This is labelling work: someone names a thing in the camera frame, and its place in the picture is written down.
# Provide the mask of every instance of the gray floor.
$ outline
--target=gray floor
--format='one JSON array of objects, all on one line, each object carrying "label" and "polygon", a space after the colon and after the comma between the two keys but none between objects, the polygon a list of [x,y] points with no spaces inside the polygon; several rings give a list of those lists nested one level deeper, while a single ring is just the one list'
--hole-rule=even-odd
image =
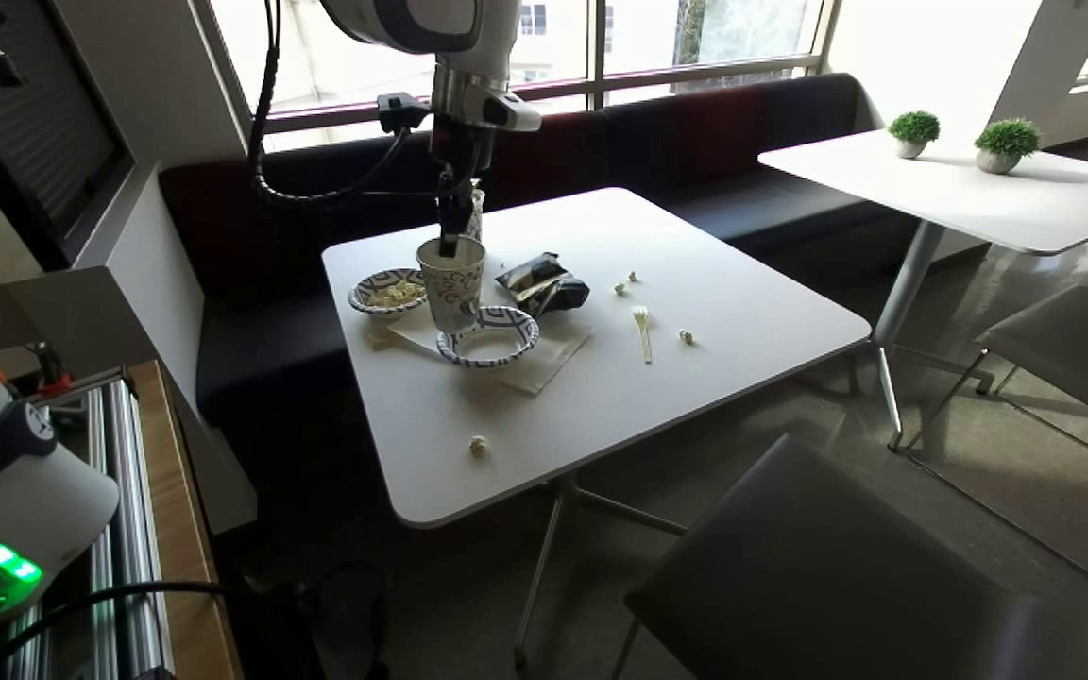
[{"label": "gray floor", "polygon": [[[946,264],[912,312],[908,343],[971,357],[971,337],[981,326],[1082,279],[1088,282],[1088,245],[1040,260],[988,249]],[[947,388],[947,375],[920,364],[899,364],[899,380],[912,422]],[[1012,398],[1020,394],[1088,430],[1088,413],[1069,398],[1030,376],[1012,380]],[[696,520],[781,430],[821,444],[998,581],[1044,595],[1088,588],[1088,449],[1010,405],[964,394],[927,444],[890,457],[869,355],[805,371],[786,385],[630,444],[584,469],[582,478],[635,506]],[[546,497],[539,488],[442,534],[390,529],[379,541],[390,675],[517,675],[510,649]],[[573,511],[539,593],[525,675],[607,675],[626,629],[623,588],[667,542],[648,529]],[[626,675],[681,680],[687,673],[653,637],[642,637]]]}]

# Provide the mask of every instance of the square table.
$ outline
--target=square table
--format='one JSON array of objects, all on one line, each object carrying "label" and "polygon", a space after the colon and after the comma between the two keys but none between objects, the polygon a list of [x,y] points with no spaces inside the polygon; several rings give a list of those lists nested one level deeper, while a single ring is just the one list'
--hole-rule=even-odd
[{"label": "square table", "polygon": [[[320,257],[394,511],[419,529],[565,478],[613,449],[869,340],[869,322],[840,302],[626,189],[596,189],[482,216],[487,302],[497,302],[497,267],[544,249],[589,282],[582,308],[539,318],[544,337],[589,340],[544,394],[517,394],[442,355],[375,340],[375,322],[349,307],[363,274],[412,267],[414,245],[434,235],[439,228],[397,230],[340,240]],[[648,307],[653,318],[648,365],[635,307]],[[487,443],[481,457],[470,454],[475,435]],[[565,495],[555,497],[522,637]],[[594,503],[674,529],[613,497]]]},{"label": "square table", "polygon": [[1020,254],[1066,254],[1088,240],[1088,163],[1035,151],[1012,175],[981,175],[973,148],[928,142],[899,158],[888,131],[856,131],[760,156],[763,165],[821,180],[840,194],[917,216],[920,228],[875,322],[880,388],[890,417],[890,449],[904,443],[888,351],[917,298],[946,230]]}]

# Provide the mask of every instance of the black chair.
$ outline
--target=black chair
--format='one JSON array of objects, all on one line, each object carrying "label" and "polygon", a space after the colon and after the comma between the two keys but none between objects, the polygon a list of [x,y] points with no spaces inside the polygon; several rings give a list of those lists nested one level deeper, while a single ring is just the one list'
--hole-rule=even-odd
[{"label": "black chair", "polygon": [[928,406],[920,430],[904,449],[912,449],[927,435],[927,427],[947,406],[947,399],[981,365],[987,355],[1001,355],[1012,364],[1012,371],[1001,376],[1001,385],[1016,371],[1030,371],[1044,380],[1051,380],[1063,394],[1072,394],[1078,399],[1088,405],[1088,288],[1066,288],[1066,289],[988,326],[980,337],[980,343],[981,343],[981,351],[973,355],[973,364],[941,398],[941,405]]},{"label": "black chair", "polygon": [[791,439],[626,593],[701,680],[1088,680],[1088,595],[988,581]]}]

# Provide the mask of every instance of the bowl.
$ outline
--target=bowl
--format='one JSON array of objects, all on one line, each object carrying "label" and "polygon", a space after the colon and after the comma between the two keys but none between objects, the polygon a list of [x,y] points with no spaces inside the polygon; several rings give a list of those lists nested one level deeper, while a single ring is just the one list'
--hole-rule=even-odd
[{"label": "bowl", "polygon": [[506,365],[539,343],[539,326],[517,307],[487,307],[471,326],[439,332],[439,355],[456,365]]},{"label": "bowl", "polygon": [[349,302],[365,318],[394,322],[427,302],[423,270],[419,267],[375,270],[350,288]]}]

